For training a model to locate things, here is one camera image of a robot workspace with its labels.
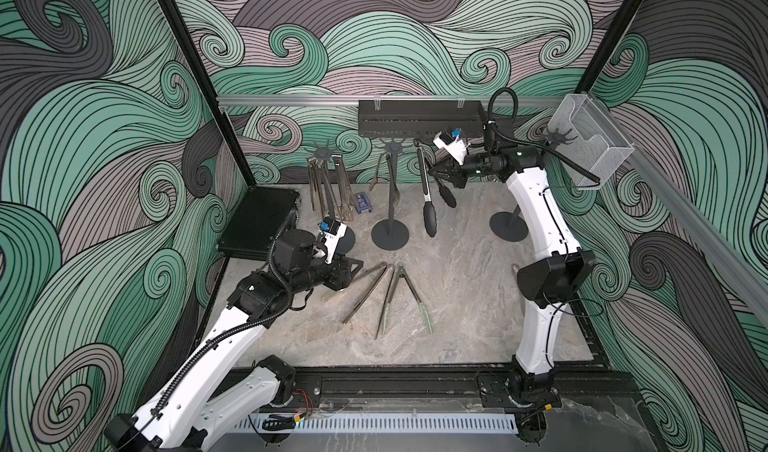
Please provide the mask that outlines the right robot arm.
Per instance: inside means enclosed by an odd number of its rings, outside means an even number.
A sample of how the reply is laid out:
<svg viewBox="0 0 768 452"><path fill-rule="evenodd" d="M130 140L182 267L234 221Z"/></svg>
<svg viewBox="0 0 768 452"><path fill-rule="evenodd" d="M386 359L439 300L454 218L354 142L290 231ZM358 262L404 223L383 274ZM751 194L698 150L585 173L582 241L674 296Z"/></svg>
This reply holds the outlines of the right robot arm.
<svg viewBox="0 0 768 452"><path fill-rule="evenodd" d="M555 203L544 161L550 148L503 134L493 115L494 103L490 100L477 108L482 152L471 154L470 144L458 132L441 132L433 143L447 155L429 166L427 173L457 189L464 188L471 176L495 176L516 201L517 215L532 240L534 261L516 273L525 313L508 389L514 405L540 411L559 402L554 389L559 323L594 270L596 256L580 245Z"/></svg>

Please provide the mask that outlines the black tongs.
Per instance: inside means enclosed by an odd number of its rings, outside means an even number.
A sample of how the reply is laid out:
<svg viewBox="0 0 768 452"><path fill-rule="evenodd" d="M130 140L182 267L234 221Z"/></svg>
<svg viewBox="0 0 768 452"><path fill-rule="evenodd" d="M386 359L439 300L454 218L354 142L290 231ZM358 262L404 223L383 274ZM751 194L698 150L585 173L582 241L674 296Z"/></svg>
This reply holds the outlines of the black tongs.
<svg viewBox="0 0 768 452"><path fill-rule="evenodd" d="M424 150L421 145L421 142L417 139L414 139L413 143L417 151L417 158L418 158L419 167L420 167L420 180L421 180L421 186L422 186L422 193L424 197L424 207L423 207L424 227L427 235L430 238L434 238L437 234L437 215L436 215L435 207L432 202L429 179L428 179L430 163L424 154ZM452 192L441 182L439 178L436 179L436 183L438 186L438 192L441 198L443 199L443 201L445 202L445 204L449 208L455 209L457 207L457 201L454 195L452 194Z"/></svg>

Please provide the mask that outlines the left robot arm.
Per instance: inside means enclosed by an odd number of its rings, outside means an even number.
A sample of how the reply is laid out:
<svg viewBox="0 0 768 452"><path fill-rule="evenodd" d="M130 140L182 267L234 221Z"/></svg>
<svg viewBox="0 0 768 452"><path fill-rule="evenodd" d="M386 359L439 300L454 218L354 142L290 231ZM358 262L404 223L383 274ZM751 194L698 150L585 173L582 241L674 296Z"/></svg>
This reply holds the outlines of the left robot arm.
<svg viewBox="0 0 768 452"><path fill-rule="evenodd" d="M295 370L274 355L224 392L217 389L268 328L295 310L297 294L351 284L363 265L347 257L353 245L353 234L340 223L317 235L280 233L263 269L239 281L205 340L171 379L136 412L109 422L109 450L208 451L260 407L290 402Z"/></svg>

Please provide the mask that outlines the grey utensil stand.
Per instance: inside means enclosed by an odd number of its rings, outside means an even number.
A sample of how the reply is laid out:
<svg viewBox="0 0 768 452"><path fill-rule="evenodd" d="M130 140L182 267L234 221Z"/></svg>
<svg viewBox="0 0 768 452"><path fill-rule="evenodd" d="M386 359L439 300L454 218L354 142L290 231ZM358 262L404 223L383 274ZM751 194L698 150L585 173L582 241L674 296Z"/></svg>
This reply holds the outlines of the grey utensil stand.
<svg viewBox="0 0 768 452"><path fill-rule="evenodd" d="M513 211L491 217L492 232L509 242L529 237L538 252L566 254L579 249L554 199L545 170L546 148L504 135L493 121L485 131L491 173L515 200Z"/></svg>
<svg viewBox="0 0 768 452"><path fill-rule="evenodd" d="M331 218L337 219L344 224L347 224L348 222L345 221L345 217L342 215L343 211L336 204L335 196L332 191L332 182L330 180L328 171L328 164L332 160L331 149L328 147L317 146L310 158L315 158L319 162L321 168L321 177L325 189L326 203L328 207L328 214L326 216L330 216Z"/></svg>
<svg viewBox="0 0 768 452"><path fill-rule="evenodd" d="M385 251L402 249L409 241L407 226L395 218L396 202L399 197L397 188L398 157L403 152L403 145L394 139L384 143L385 158L389 173L388 216L377 222L371 230L371 239L376 247Z"/></svg>

